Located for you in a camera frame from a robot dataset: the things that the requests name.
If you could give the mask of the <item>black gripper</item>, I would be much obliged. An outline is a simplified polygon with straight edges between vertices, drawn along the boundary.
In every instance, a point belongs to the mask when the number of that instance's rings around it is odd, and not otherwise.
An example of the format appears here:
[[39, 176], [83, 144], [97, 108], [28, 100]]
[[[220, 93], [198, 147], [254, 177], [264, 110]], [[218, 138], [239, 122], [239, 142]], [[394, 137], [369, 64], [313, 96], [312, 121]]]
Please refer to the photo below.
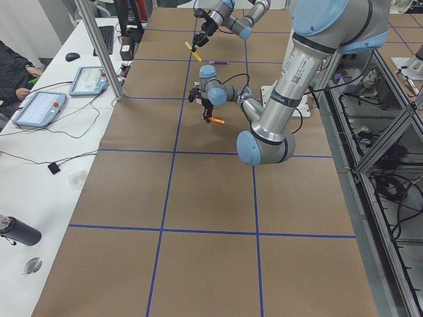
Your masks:
[[201, 32], [194, 35], [192, 40], [192, 47], [199, 48], [205, 46], [209, 42], [208, 36], [213, 36], [215, 31], [218, 29], [218, 25], [216, 21], [209, 16], [209, 14], [205, 14], [203, 16], [205, 22], [201, 26]]
[[213, 109], [213, 104], [210, 102], [209, 99], [202, 96], [202, 105], [204, 107], [204, 112], [202, 114], [202, 119], [205, 120], [207, 123], [210, 123], [210, 109]]

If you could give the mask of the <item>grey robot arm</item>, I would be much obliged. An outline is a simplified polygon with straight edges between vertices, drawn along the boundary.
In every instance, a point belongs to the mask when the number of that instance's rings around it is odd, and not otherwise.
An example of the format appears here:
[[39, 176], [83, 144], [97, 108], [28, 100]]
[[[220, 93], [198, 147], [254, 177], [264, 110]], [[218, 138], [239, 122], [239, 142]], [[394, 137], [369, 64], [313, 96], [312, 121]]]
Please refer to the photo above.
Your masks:
[[203, 18], [204, 23], [201, 25], [199, 33], [194, 35], [190, 50], [195, 52], [198, 48], [205, 46], [222, 26], [246, 41], [252, 34], [253, 26], [270, 9], [271, 1], [258, 0], [250, 1], [250, 3], [252, 4], [251, 10], [242, 18], [236, 17], [233, 13], [235, 1], [218, 1], [217, 5], [209, 11], [201, 8], [194, 9], [194, 16]]
[[295, 140], [286, 127], [323, 59], [380, 48], [388, 35], [390, 1], [294, 1], [290, 9], [293, 48], [265, 106], [248, 87], [225, 85], [213, 65], [200, 68], [200, 83], [188, 99], [204, 108], [235, 102], [250, 123], [237, 138], [239, 158], [248, 165], [289, 159]]

